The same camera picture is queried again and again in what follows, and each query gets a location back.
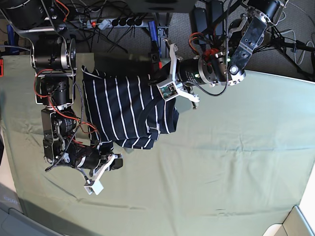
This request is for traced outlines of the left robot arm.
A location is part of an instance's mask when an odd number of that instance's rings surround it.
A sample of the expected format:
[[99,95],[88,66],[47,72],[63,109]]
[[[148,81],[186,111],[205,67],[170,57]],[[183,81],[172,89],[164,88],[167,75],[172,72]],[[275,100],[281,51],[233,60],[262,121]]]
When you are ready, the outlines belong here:
[[266,30],[278,24],[287,1],[243,0],[240,4],[246,12],[239,19],[228,22],[231,4],[218,18],[219,23],[226,22],[222,36],[215,35],[218,24],[213,24],[211,36],[206,32],[194,32],[189,36],[189,47],[195,54],[192,59],[182,60],[176,55],[177,45],[165,39],[169,48],[170,63],[166,65],[169,71],[166,75],[157,72],[148,83],[157,87],[162,99],[170,101],[181,96],[196,106],[200,99],[193,93],[193,87],[227,88],[243,81],[245,67],[254,50],[263,42]]

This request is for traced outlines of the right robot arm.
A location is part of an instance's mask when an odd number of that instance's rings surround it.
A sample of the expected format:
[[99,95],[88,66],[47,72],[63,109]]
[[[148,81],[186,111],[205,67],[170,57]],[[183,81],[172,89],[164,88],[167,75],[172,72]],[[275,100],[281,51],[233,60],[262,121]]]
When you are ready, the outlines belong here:
[[59,0],[3,0],[0,11],[14,31],[31,44],[33,89],[36,103],[44,107],[43,148],[50,168],[89,170],[86,180],[121,168],[120,154],[102,153],[98,144],[87,146],[76,140],[83,125],[92,132],[97,129],[72,109],[82,90],[76,82],[76,42],[66,26],[68,7]]

